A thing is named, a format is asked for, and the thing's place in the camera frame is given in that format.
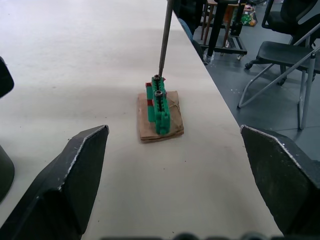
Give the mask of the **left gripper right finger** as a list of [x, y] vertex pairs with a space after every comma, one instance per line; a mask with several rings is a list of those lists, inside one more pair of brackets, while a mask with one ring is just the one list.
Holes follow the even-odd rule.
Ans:
[[255, 184], [284, 235], [320, 235], [320, 163], [272, 130], [240, 127]]

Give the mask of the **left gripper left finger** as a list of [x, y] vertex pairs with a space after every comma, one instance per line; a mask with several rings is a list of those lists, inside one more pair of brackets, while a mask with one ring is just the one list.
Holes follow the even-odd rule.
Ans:
[[109, 127], [73, 136], [33, 180], [0, 228], [2, 240], [80, 240], [97, 196]]

